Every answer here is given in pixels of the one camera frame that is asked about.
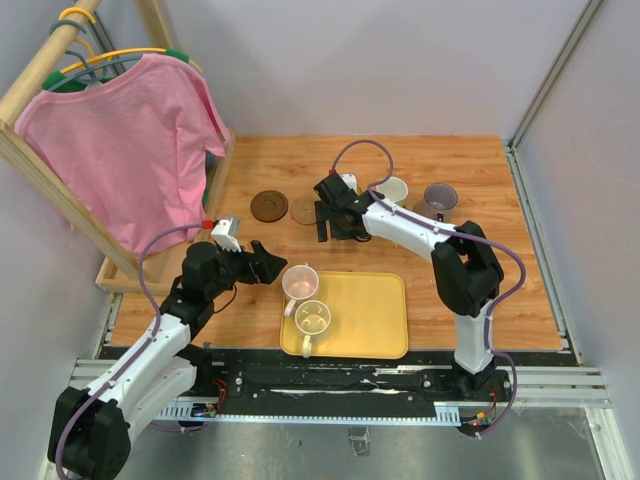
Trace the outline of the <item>woven rattan coaster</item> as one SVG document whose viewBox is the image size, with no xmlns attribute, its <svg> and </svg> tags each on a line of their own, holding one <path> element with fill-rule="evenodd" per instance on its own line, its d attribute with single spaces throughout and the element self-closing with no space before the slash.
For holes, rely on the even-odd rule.
<svg viewBox="0 0 640 480">
<path fill-rule="evenodd" d="M 301 225 L 316 223 L 315 200 L 311 196 L 296 198 L 290 208 L 293 220 Z"/>
</svg>

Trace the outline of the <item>pink translucent cup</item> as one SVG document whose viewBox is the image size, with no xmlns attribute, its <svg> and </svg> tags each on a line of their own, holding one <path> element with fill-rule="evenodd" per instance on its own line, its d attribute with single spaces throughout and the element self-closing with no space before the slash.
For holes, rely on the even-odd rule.
<svg viewBox="0 0 640 480">
<path fill-rule="evenodd" d="M 284 273 L 281 286 L 286 297 L 284 316 L 291 317 L 299 304 L 316 295 L 319 289 L 319 276 L 306 264 L 295 265 Z"/>
</svg>

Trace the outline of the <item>dark cork coaster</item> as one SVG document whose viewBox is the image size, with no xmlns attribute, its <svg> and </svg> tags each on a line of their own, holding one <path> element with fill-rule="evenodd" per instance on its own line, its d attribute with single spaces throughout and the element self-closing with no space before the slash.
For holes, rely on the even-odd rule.
<svg viewBox="0 0 640 480">
<path fill-rule="evenodd" d="M 284 194 L 276 190 L 265 190 L 254 196 L 250 203 L 253 217 L 263 223 L 273 223 L 288 212 L 289 203 Z"/>
</svg>

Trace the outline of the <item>clear cup white handle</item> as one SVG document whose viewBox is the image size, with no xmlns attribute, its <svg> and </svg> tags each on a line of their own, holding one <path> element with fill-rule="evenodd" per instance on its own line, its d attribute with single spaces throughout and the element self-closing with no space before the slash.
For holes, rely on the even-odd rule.
<svg viewBox="0 0 640 480">
<path fill-rule="evenodd" d="M 301 354 L 304 358 L 309 358 L 314 349 L 329 336 L 331 311 L 320 300 L 306 300 L 297 307 L 294 322 L 302 338 Z"/>
</svg>

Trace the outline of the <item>white cup green handle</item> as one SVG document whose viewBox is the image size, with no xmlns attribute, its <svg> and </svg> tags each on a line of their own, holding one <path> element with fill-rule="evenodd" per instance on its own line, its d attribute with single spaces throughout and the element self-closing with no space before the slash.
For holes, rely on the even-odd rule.
<svg viewBox="0 0 640 480">
<path fill-rule="evenodd" d="M 405 206 L 409 194 L 408 185 L 395 176 L 391 176 L 386 181 L 375 186 L 374 190 L 400 207 Z"/>
</svg>

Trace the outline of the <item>purple translucent cup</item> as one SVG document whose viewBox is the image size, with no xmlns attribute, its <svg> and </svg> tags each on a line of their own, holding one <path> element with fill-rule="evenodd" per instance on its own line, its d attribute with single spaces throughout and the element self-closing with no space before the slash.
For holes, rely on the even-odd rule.
<svg viewBox="0 0 640 480">
<path fill-rule="evenodd" d="M 419 215 L 439 222 L 449 222 L 458 204 L 456 190 L 445 183 L 427 186 L 420 201 L 414 207 Z"/>
</svg>

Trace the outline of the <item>brown wooden coaster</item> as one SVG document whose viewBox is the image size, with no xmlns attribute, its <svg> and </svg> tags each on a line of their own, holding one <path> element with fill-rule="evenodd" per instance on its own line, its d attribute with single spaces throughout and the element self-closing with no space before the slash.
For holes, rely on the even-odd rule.
<svg viewBox="0 0 640 480">
<path fill-rule="evenodd" d="M 330 230 L 331 230 L 331 237 L 333 239 L 336 240 L 355 240 L 358 242 L 361 241 L 366 241 L 369 239 L 368 236 L 366 235 L 360 235 L 358 231 L 351 231 L 348 229 L 345 229 L 340 222 L 338 221 L 337 217 L 332 217 L 329 220 L 330 223 Z"/>
</svg>

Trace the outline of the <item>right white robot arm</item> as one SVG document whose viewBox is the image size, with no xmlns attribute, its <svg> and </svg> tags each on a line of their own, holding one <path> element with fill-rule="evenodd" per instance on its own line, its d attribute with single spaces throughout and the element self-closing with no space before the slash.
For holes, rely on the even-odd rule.
<svg viewBox="0 0 640 480">
<path fill-rule="evenodd" d="M 454 390 L 466 400 L 480 397 L 495 371 L 490 307 L 504 272 L 479 225 L 456 227 L 421 217 L 378 192 L 357 194 L 335 172 L 314 191 L 351 238 L 386 239 L 431 263 L 439 298 L 455 320 Z"/>
</svg>

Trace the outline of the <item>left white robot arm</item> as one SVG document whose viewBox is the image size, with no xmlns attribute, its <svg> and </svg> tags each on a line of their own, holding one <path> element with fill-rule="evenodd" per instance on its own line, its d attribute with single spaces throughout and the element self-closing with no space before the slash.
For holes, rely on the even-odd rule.
<svg viewBox="0 0 640 480">
<path fill-rule="evenodd" d="M 57 398 L 47 458 L 61 479 L 113 479 L 140 433 L 175 397 L 200 396 L 214 371 L 193 346 L 215 313 L 215 299 L 237 284 L 271 284 L 287 264 L 257 240 L 225 250 L 198 242 L 186 251 L 182 272 L 156 308 L 147 330 L 120 359 L 82 389 Z"/>
</svg>

